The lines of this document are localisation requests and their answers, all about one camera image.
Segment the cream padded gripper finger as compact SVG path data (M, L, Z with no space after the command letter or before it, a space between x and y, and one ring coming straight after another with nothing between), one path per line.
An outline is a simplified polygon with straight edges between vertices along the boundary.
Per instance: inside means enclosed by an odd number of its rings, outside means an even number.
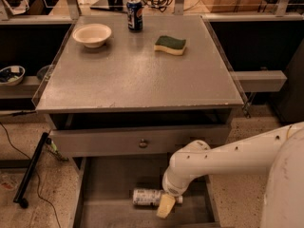
M175 202L176 199L173 196L169 194L163 194L161 196L160 205L157 210L157 216L161 219L167 218L173 209Z

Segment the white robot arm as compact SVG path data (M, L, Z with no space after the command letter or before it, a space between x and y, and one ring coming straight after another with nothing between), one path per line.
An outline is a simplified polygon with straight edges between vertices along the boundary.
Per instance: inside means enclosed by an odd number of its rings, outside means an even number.
M196 178L216 174L268 175L260 228L304 228L304 123L293 123L210 148L201 140L175 152L162 178L157 216L166 218Z

